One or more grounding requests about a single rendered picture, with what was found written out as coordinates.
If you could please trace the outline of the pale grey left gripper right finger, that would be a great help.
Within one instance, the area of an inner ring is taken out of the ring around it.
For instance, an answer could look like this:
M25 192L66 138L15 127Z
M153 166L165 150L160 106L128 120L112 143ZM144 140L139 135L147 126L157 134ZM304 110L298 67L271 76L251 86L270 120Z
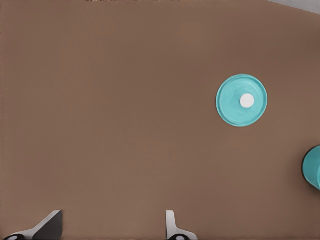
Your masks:
M173 210L165 211L166 217L166 240L198 240L198 237L190 231L177 227Z

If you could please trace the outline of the teal pot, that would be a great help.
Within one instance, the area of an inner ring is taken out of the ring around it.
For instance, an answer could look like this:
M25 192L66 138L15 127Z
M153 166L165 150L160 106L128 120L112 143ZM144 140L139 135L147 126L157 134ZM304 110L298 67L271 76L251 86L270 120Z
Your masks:
M313 147L305 155L302 174L311 186L320 191L320 145Z

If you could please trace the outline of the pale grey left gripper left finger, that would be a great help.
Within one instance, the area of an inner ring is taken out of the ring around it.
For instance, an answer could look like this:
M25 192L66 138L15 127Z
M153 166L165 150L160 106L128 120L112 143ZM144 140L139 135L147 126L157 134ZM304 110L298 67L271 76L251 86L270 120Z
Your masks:
M3 240L60 240L63 235L63 211L54 210L35 227L6 236Z

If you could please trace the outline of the teal pot lid white knob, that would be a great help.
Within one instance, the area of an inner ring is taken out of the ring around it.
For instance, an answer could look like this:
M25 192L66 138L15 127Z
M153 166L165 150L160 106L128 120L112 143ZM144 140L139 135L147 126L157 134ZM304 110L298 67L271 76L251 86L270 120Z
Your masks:
M247 127L257 122L268 105L267 90L260 80L237 74L223 82L216 95L216 109L227 124Z

